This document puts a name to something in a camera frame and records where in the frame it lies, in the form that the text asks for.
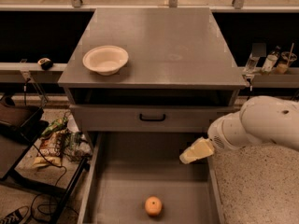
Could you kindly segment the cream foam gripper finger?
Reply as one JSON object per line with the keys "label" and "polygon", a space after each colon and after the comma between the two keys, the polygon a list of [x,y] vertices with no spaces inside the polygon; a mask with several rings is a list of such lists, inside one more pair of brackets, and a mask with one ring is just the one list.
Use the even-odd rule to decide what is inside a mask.
{"label": "cream foam gripper finger", "polygon": [[198,138],[187,147],[179,156],[179,159],[184,164],[189,164],[193,161],[201,160],[203,158],[213,155],[215,148],[212,143],[203,137]]}

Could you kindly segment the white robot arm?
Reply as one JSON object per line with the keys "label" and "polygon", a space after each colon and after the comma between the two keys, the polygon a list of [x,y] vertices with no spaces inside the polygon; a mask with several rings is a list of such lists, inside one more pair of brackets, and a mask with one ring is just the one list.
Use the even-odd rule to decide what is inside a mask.
{"label": "white robot arm", "polygon": [[207,138],[198,138],[179,159],[189,164],[216,152],[267,143],[299,150],[298,102],[271,96],[250,98],[239,111],[213,121]]}

